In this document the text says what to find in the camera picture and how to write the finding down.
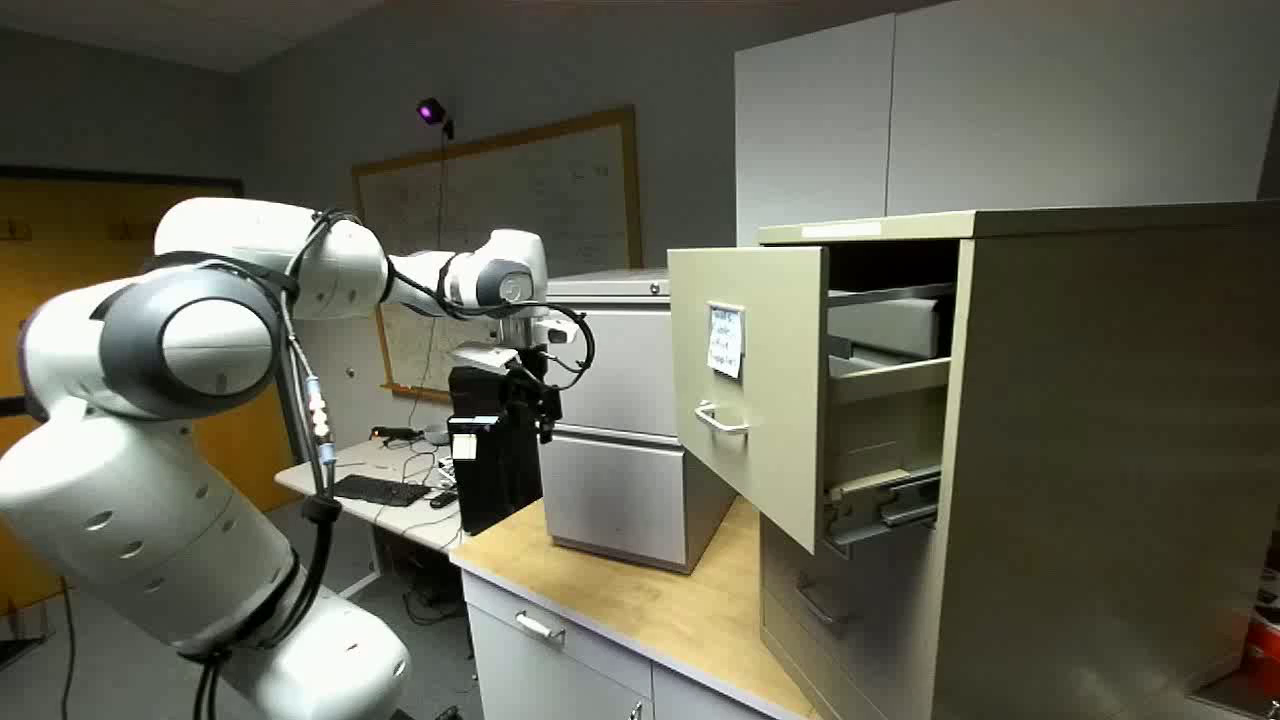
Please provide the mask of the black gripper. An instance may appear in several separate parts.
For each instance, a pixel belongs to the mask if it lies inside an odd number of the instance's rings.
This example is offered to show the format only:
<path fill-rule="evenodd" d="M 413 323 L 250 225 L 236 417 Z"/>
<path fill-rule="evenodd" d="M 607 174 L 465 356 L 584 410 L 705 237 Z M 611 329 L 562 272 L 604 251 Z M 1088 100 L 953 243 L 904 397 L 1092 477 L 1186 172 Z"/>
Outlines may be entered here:
<path fill-rule="evenodd" d="M 447 455 L 461 529 L 481 534 L 540 496 L 540 447 L 561 421 L 540 347 L 472 347 L 447 371 Z"/>

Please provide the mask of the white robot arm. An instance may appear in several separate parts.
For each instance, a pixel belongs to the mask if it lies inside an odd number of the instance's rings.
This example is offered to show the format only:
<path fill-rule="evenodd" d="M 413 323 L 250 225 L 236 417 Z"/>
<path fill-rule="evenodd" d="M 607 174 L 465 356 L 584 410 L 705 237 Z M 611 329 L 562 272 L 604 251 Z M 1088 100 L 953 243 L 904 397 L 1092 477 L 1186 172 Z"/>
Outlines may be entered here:
<path fill-rule="evenodd" d="M 35 426 L 0 460 L 2 525 L 57 572 L 200 669 L 192 720 L 241 691 L 262 720 L 393 720 L 404 638 L 325 587 L 331 545 L 291 548 L 192 443 L 192 423 L 279 383 L 306 447 L 306 521 L 340 517 L 329 405 L 297 329 L 378 303 L 527 323 L 544 241 L 495 226 L 472 251 L 387 251 L 352 217 L 192 194 L 150 263 L 42 300 L 20 371 Z"/>

